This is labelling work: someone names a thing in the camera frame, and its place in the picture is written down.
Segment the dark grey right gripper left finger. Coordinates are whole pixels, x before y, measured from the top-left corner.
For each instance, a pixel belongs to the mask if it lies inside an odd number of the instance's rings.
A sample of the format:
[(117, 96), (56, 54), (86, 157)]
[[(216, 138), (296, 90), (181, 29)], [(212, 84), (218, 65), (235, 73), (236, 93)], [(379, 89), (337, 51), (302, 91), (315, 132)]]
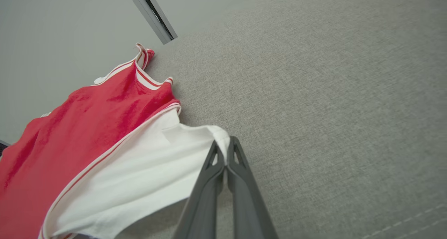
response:
[(224, 156), (214, 141), (185, 204), (174, 239), (216, 239), (217, 199), (224, 171)]

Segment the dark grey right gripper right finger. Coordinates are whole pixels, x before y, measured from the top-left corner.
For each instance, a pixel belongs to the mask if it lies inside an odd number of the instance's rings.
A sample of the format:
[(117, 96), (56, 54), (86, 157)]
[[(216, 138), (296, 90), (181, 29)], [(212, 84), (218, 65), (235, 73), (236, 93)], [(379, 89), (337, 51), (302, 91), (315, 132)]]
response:
[(278, 239), (237, 137), (230, 137), (227, 172), (228, 188), (233, 195), (234, 239)]

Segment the red shorts with white stripes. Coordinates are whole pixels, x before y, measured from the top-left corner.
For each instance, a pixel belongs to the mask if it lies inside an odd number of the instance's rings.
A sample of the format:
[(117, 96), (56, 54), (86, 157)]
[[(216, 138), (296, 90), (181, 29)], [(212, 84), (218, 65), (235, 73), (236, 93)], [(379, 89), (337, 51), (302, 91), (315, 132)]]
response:
[(173, 79), (145, 72), (154, 51), (35, 118), (0, 159), (0, 239), (115, 239), (138, 220), (187, 199), (219, 126), (180, 122)]

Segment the grey aluminium wall profile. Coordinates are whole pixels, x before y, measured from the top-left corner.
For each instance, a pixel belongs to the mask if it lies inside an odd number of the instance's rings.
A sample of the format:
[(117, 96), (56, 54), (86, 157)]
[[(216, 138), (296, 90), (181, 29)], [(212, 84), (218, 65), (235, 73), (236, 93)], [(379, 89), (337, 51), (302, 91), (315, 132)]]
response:
[(132, 1), (161, 40), (162, 44), (165, 45), (178, 37), (156, 0)]

